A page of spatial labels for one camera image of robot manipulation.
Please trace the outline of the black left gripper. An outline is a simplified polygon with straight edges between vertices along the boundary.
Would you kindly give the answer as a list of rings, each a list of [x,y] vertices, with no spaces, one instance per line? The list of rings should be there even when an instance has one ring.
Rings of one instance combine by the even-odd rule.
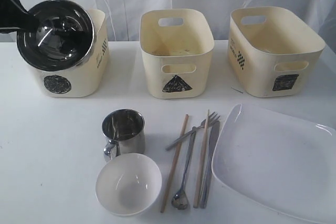
[[[1,0],[1,34],[18,30],[37,31],[40,21],[19,0]]]

